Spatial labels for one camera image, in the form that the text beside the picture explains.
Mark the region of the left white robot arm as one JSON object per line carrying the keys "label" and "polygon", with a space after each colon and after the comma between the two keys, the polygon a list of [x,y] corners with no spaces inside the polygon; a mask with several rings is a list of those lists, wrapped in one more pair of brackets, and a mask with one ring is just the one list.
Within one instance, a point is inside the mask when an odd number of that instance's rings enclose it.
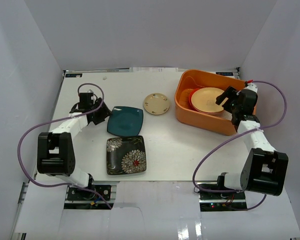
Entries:
{"label": "left white robot arm", "polygon": [[66,120],[50,132],[42,132],[37,141],[37,171],[56,177],[72,186],[78,186],[78,193],[89,200],[95,196],[96,187],[91,174],[76,166],[74,138],[90,123],[98,125],[111,115],[102,97],[93,92],[82,92],[79,102],[69,112]]}

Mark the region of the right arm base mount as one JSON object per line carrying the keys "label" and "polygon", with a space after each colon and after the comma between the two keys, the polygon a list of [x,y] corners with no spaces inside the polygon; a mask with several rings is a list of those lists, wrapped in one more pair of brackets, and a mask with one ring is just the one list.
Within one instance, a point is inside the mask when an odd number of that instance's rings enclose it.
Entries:
{"label": "right arm base mount", "polygon": [[245,211],[247,209],[244,192],[212,193],[201,191],[197,187],[194,187],[193,191],[198,194],[201,212]]}

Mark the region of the yellow round plate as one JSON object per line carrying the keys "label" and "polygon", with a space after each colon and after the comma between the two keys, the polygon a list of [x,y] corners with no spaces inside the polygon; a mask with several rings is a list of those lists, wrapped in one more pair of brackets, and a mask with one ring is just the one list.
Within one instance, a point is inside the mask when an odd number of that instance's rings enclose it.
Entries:
{"label": "yellow round plate", "polygon": [[196,91],[191,98],[194,108],[200,110],[221,109],[222,106],[216,104],[216,98],[224,93],[224,90],[215,87],[204,87]]}

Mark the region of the teal square plate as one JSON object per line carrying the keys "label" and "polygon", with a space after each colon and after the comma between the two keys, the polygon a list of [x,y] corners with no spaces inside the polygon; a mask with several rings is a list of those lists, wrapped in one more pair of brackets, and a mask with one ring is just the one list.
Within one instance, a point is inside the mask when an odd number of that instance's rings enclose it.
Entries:
{"label": "teal square plate", "polygon": [[107,122],[107,132],[117,137],[138,136],[143,119],[144,112],[140,108],[115,106]]}

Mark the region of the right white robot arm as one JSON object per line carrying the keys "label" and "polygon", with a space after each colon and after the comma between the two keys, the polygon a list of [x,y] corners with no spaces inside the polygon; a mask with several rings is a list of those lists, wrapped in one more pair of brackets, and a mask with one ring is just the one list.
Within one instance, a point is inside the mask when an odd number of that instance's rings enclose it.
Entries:
{"label": "right white robot arm", "polygon": [[242,90],[229,86],[216,98],[216,104],[231,114],[231,123],[249,151],[242,170],[223,173],[223,182],[215,187],[216,195],[223,200],[232,196],[234,190],[279,196],[284,187],[289,158],[277,151],[262,132],[260,121],[254,115],[257,91],[254,84]]}

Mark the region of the pink round plate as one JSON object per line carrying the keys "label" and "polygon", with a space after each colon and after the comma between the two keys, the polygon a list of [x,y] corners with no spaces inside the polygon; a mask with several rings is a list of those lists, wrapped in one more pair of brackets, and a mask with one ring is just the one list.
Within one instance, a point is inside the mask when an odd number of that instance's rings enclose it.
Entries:
{"label": "pink round plate", "polygon": [[212,109],[212,110],[211,109],[210,110],[201,110],[201,109],[195,108],[195,110],[199,113],[212,115],[212,116],[217,116],[224,112],[224,110],[220,109],[220,108]]}

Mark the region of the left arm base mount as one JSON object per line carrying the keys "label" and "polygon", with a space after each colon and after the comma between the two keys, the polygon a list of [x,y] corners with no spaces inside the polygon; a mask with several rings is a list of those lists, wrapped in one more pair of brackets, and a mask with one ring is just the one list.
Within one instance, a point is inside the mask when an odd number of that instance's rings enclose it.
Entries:
{"label": "left arm base mount", "polygon": [[[94,186],[94,190],[99,193],[104,200],[113,207],[115,195],[112,186],[109,184],[99,184]],[[110,210],[107,204],[99,195],[69,187],[65,196],[64,209],[66,210]]]}

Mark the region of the small beige patterned plate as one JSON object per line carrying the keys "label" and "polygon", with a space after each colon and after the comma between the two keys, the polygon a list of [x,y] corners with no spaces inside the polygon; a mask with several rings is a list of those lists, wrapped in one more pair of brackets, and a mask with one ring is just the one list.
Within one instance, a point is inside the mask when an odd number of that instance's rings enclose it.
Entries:
{"label": "small beige patterned plate", "polygon": [[162,93],[151,93],[144,99],[143,108],[151,115],[163,115],[170,109],[170,100]]}

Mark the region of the small orange plate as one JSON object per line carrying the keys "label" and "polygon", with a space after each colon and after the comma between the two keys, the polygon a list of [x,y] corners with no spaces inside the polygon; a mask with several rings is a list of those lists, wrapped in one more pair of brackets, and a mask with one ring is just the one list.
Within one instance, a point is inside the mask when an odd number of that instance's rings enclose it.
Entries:
{"label": "small orange plate", "polygon": [[195,88],[188,95],[188,102],[189,102],[189,104],[190,104],[190,106],[191,106],[192,109],[195,109],[194,106],[193,106],[193,104],[192,104],[192,96],[198,90],[200,90],[200,89],[199,88]]}

